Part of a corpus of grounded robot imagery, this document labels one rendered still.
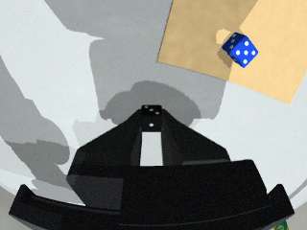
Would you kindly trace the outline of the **tan mat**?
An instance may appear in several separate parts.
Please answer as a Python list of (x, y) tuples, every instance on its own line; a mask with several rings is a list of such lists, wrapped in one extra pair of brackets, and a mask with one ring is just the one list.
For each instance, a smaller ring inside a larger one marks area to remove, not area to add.
[[(245, 68), (222, 48), (234, 33), (258, 51)], [(157, 61), (290, 104), (307, 72), (307, 0), (173, 0)]]

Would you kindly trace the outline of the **blue die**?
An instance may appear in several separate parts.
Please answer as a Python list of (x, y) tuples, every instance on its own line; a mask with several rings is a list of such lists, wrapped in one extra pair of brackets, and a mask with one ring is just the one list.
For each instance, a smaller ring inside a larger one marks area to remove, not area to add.
[(257, 55), (258, 51), (244, 34), (234, 33), (222, 46), (233, 61), (245, 68)]

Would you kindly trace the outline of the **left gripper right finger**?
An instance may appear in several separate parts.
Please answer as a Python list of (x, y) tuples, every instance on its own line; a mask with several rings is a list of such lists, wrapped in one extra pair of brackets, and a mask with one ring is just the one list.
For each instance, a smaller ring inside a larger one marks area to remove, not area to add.
[(161, 112), (161, 149), (163, 166), (196, 165), (231, 161), (226, 148), (179, 122), (166, 109), (162, 109)]

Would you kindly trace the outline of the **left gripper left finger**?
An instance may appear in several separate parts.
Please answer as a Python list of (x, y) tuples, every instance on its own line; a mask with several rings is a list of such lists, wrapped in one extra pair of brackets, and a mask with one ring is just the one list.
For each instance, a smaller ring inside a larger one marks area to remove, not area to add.
[(84, 161), (118, 163), (121, 166), (140, 166), (141, 149), (141, 109), (137, 109), (122, 124), (78, 148), (72, 163)]

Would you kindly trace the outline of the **green and yellow drink can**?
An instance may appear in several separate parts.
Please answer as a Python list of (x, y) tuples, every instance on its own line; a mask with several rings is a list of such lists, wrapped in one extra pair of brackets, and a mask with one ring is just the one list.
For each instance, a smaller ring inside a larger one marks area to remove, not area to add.
[(273, 230), (289, 230), (286, 220), (273, 227)]

